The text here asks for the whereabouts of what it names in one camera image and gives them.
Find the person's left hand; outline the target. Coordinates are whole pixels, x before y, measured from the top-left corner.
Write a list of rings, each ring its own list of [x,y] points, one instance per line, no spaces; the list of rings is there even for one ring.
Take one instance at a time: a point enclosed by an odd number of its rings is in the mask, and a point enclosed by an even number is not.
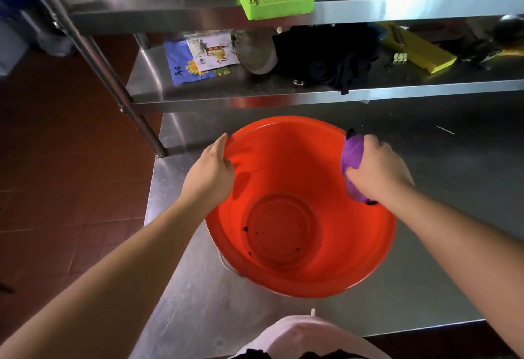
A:
[[[232,192],[235,175],[227,174],[223,161],[227,139],[224,133],[206,147],[182,185],[180,200],[200,219],[222,204]]]

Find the person's right hand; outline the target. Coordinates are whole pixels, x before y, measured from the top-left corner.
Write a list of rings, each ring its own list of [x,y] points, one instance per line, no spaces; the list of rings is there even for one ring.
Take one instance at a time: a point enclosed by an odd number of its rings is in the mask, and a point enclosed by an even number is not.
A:
[[[403,192],[415,189],[414,180],[404,160],[387,143],[374,135],[364,136],[364,154],[360,167],[365,183],[355,185],[367,198],[393,210]]]

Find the purple cleaning cloth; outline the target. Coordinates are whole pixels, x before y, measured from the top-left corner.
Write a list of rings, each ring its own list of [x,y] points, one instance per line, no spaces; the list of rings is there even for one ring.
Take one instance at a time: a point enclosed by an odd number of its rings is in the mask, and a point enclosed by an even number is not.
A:
[[[361,165],[364,154],[364,136],[357,134],[357,132],[350,128],[346,131],[344,145],[340,156],[340,169],[344,177],[344,183],[348,196],[359,203],[366,205],[375,205],[376,201],[372,201],[365,197],[357,187],[347,177],[347,170],[358,169]]]

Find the orange plastic bucket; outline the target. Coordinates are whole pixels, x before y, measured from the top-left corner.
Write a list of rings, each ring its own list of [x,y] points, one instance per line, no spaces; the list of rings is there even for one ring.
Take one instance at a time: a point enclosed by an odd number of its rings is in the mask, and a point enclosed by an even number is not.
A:
[[[396,217],[349,195],[343,146],[362,136],[302,116],[252,122],[227,140],[232,193],[206,217],[220,255],[278,294],[324,298],[368,277],[394,241]]]

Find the person's left forearm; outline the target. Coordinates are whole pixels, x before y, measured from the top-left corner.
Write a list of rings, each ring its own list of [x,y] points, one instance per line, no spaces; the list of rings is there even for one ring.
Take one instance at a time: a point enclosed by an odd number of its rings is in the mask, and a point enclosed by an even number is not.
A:
[[[127,359],[216,205],[181,196],[20,327],[0,346],[0,359]]]

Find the person's right forearm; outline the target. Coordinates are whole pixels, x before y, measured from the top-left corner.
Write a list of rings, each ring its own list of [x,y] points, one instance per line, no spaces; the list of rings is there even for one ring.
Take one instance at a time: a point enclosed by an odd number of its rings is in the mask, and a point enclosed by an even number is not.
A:
[[[406,224],[482,317],[524,359],[524,243],[411,185],[378,200]]]

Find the stainless steel shelf rack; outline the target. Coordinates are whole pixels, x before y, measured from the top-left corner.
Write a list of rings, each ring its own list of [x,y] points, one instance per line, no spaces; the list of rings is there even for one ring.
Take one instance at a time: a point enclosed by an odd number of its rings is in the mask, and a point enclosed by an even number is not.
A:
[[[158,157],[166,149],[144,114],[336,103],[524,90],[524,63],[486,75],[454,65],[424,78],[415,67],[399,72],[373,65],[367,82],[341,95],[319,85],[298,85],[270,74],[249,77],[241,66],[214,81],[176,88],[165,51],[149,47],[146,33],[289,27],[338,23],[449,19],[524,14],[524,0],[316,0],[310,14],[248,20],[239,0],[40,0],[55,26],[72,39]]]

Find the blue printed packet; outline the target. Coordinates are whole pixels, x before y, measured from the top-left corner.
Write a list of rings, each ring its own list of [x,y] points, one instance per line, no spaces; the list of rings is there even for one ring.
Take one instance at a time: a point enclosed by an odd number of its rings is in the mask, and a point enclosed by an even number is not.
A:
[[[231,73],[229,67],[201,72],[185,40],[164,41],[163,46],[174,85],[193,83]]]

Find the white printed packet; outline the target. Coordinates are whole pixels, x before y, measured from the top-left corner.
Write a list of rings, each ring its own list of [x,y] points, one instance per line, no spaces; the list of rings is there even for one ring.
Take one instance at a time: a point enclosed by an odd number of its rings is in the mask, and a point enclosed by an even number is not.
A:
[[[184,38],[199,72],[240,64],[230,30],[188,34]]]

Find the grey metal bowl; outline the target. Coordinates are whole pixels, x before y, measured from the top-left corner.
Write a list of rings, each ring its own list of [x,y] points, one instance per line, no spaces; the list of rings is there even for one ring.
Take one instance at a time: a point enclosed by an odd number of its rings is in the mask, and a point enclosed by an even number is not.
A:
[[[272,27],[237,29],[231,32],[233,48],[240,64],[254,75],[271,72],[278,63]]]

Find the black cloth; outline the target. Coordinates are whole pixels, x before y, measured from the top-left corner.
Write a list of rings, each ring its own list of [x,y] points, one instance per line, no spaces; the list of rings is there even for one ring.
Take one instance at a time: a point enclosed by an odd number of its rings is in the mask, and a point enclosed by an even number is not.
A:
[[[380,32],[367,23],[293,26],[272,40],[279,74],[342,95],[368,77],[380,56]]]

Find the yellow plastic slicer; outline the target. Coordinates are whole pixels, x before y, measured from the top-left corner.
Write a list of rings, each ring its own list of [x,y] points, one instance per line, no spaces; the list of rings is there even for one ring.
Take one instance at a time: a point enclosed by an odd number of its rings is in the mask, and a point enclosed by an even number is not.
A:
[[[403,29],[395,23],[381,22],[378,26],[386,30],[382,44],[393,53],[402,53],[407,61],[428,72],[435,74],[452,66],[457,57],[449,51]]]

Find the black metal tongs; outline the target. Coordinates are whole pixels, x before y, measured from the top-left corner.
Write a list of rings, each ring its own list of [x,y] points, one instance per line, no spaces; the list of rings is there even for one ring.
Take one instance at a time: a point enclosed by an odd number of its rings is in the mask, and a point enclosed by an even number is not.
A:
[[[459,56],[457,56],[457,61],[469,64],[476,68],[489,70],[490,66],[486,63],[501,54],[502,49],[497,46],[492,46],[491,44],[469,46],[465,48]]]

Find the person's pink apron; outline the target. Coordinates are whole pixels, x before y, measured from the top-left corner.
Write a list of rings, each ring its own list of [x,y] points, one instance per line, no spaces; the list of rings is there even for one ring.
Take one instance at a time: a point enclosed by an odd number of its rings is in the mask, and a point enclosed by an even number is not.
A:
[[[317,316],[286,316],[229,359],[391,359],[364,338]]]

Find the black round ladle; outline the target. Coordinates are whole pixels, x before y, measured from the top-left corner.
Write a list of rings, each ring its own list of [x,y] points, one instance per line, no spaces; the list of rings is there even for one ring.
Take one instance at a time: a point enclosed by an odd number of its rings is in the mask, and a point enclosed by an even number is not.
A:
[[[524,46],[524,14],[502,16],[495,24],[492,36],[499,44]]]

